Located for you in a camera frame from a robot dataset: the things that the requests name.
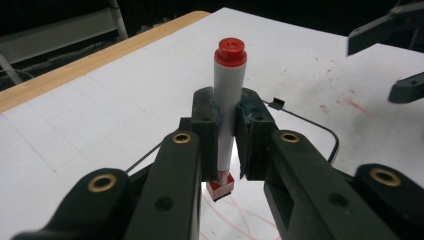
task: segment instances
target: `wooden table edge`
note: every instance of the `wooden table edge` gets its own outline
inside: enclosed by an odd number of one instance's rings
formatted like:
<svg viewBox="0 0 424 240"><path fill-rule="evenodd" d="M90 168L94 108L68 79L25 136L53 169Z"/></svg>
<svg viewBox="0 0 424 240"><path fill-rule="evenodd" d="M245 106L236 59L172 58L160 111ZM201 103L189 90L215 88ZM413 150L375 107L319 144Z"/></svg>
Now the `wooden table edge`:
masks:
<svg viewBox="0 0 424 240"><path fill-rule="evenodd" d="M104 50L0 92L0 113L81 77L210 15L194 11Z"/></svg>

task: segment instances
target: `white table surface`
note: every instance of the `white table surface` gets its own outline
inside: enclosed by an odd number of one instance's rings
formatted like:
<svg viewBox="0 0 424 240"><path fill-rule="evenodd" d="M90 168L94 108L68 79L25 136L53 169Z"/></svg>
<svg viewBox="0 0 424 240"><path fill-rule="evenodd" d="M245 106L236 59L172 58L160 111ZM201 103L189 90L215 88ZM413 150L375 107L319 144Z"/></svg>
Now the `white table surface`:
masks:
<svg viewBox="0 0 424 240"><path fill-rule="evenodd" d="M387 101L395 81L423 71L422 53L377 44L347 57L345 37L222 9L0 114L0 239L42 227L82 176L126 170L174 131L229 36L246 44L245 87L337 134L334 167L382 163L424 186L424 100ZM215 205L203 194L201 239L279 238L263 196L238 200L261 195L249 184Z"/></svg>

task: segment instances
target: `cable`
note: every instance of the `cable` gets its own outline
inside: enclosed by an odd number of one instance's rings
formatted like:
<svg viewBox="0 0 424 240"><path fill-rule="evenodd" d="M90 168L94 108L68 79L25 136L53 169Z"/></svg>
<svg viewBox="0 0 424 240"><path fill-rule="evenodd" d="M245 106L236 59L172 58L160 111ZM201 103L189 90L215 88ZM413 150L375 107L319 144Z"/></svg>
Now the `cable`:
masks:
<svg viewBox="0 0 424 240"><path fill-rule="evenodd" d="M31 79L35 78L30 73L25 72L25 71L22 71L22 70L19 70L19 69L3 69L3 70L0 70L0 73L2 73L2 72L8 72L8 71L15 71L17 73L23 73L23 74L27 75L28 77L30 77Z"/></svg>

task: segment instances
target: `red marker cap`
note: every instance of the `red marker cap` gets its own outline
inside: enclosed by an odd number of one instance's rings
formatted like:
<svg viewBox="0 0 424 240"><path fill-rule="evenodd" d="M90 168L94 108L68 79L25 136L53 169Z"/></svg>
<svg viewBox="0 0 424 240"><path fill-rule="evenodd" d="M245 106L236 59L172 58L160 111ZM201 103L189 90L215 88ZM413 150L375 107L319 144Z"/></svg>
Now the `red marker cap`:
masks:
<svg viewBox="0 0 424 240"><path fill-rule="evenodd" d="M237 38L224 38L215 51L215 61L224 67L239 67L246 63L244 42Z"/></svg>

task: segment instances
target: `marker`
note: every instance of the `marker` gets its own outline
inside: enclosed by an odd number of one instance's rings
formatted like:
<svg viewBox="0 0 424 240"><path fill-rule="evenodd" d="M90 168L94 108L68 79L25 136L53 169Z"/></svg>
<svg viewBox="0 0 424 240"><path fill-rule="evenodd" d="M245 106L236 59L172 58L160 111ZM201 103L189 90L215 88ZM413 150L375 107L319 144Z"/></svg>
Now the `marker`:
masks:
<svg viewBox="0 0 424 240"><path fill-rule="evenodd" d="M221 125L218 128L218 180L207 184L213 200L228 195L234 189L230 163L234 142L236 108L241 98L247 54L244 43L237 38L225 38L215 51L214 94Z"/></svg>

